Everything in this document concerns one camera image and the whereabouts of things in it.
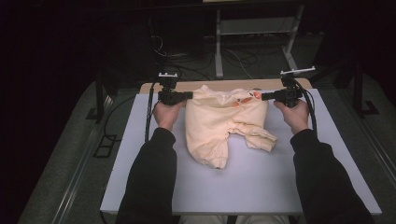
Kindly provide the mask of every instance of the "white table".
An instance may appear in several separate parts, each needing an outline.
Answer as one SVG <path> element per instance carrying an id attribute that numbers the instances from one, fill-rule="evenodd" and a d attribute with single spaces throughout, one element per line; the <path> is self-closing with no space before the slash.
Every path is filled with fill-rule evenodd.
<path id="1" fill-rule="evenodd" d="M 335 157 L 345 166 L 352 184 L 372 214 L 381 210 L 352 160 L 345 143 L 317 90 L 315 98 L 318 138 L 332 145 Z M 117 214 L 134 158 L 144 143 L 149 96 L 138 94 L 116 158 L 101 211 Z M 150 134 L 157 127 L 150 124 Z M 303 212 L 295 184 L 291 132 L 282 114 L 270 102 L 265 129 L 278 137 L 273 151 L 247 148 L 237 134 L 229 138 L 229 159 L 224 170 L 196 162 L 186 148 L 184 109 L 174 125 L 177 142 L 177 181 L 173 198 L 175 215 L 292 215 Z"/>

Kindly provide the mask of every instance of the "gray floor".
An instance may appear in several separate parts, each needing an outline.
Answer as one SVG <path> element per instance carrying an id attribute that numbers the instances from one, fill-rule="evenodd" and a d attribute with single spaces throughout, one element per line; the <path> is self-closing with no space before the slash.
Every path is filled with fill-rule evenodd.
<path id="1" fill-rule="evenodd" d="M 225 39 L 222 51 L 226 58 L 223 60 L 224 79 L 249 79 L 249 76 L 278 78 L 281 70 L 289 70 L 279 51 L 286 41 L 285 36 L 274 35 L 245 35 Z M 299 68 L 312 66 L 320 41 L 320 35 L 297 37 L 292 53 Z M 240 59 L 248 57 L 245 60 L 249 60 L 250 64 L 245 63 L 246 71 L 228 50 Z M 184 80 L 205 79 L 194 69 L 214 79 L 213 46 L 209 45 L 207 52 L 200 60 L 191 61 L 189 57 L 169 61 L 189 68 L 181 69 Z M 168 65 L 165 69 L 177 71 L 173 65 Z M 316 72 L 304 76 L 311 77 L 323 69 L 318 68 Z M 314 87 L 319 89 L 346 146 L 383 211 L 382 215 L 375 216 L 375 220 L 377 223 L 394 223 L 396 189 L 377 156 L 376 148 L 380 145 L 390 160 L 396 161 L 396 131 L 393 128 L 396 125 L 396 109 L 388 102 L 378 84 L 372 78 L 365 77 L 363 99 L 372 101 L 380 114 L 360 119 L 351 109 L 351 87 L 337 90 L 332 85 L 335 75 L 336 73 L 330 74 L 321 79 L 314 83 Z M 131 97 L 136 92 L 137 90 L 128 88 L 120 90 L 117 96 L 107 102 L 103 121 L 95 123 L 94 120 L 86 119 L 90 109 L 95 107 L 96 100 L 94 83 L 88 87 L 68 121 L 19 223 L 104 223 L 99 207 L 120 142 L 116 143 L 107 159 L 93 158 L 92 154 L 99 145 L 105 127 L 106 133 L 116 134 L 117 139 L 122 138 L 133 104 Z M 372 130 L 371 134 L 367 133 L 367 127 Z M 368 138 L 371 135 L 377 142 L 373 143 Z M 104 218 L 107 223 L 114 223 L 114 216 L 104 214 Z"/>

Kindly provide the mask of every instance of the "person's left hand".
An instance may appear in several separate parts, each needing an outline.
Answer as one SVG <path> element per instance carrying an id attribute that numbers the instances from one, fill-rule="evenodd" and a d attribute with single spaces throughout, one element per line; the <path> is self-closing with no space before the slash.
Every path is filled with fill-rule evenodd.
<path id="1" fill-rule="evenodd" d="M 161 101 L 158 102 L 155 105 L 153 112 L 158 127 L 165 128 L 172 132 L 173 125 L 178 117 L 178 111 L 183 106 L 186 106 L 186 101 L 180 102 L 176 105 L 164 105 Z"/>

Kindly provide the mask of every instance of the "black long-sleeve shirt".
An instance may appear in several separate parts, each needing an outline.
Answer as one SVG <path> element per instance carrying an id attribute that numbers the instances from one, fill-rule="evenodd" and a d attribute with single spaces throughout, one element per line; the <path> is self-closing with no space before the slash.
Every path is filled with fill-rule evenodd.
<path id="1" fill-rule="evenodd" d="M 134 160 L 117 224 L 171 223 L 177 174 L 175 137 L 158 128 Z M 307 223 L 374 223 L 352 187 L 347 171 L 311 130 L 290 140 L 297 189 Z"/>

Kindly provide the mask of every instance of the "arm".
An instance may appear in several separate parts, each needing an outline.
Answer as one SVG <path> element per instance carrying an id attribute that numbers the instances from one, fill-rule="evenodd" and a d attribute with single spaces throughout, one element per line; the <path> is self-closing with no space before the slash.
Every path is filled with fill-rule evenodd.
<path id="1" fill-rule="evenodd" d="M 183 104 L 158 103 L 154 117 L 159 125 L 134 160 L 125 194 L 117 215 L 117 224 L 171 223 L 172 197 L 177 175 L 175 137 L 170 132 Z"/>
<path id="2" fill-rule="evenodd" d="M 274 102 L 295 134 L 290 143 L 295 151 L 297 190 L 307 223 L 374 223 L 350 182 L 332 147 L 320 143 L 308 129 L 308 109 L 303 101 L 294 108 Z"/>

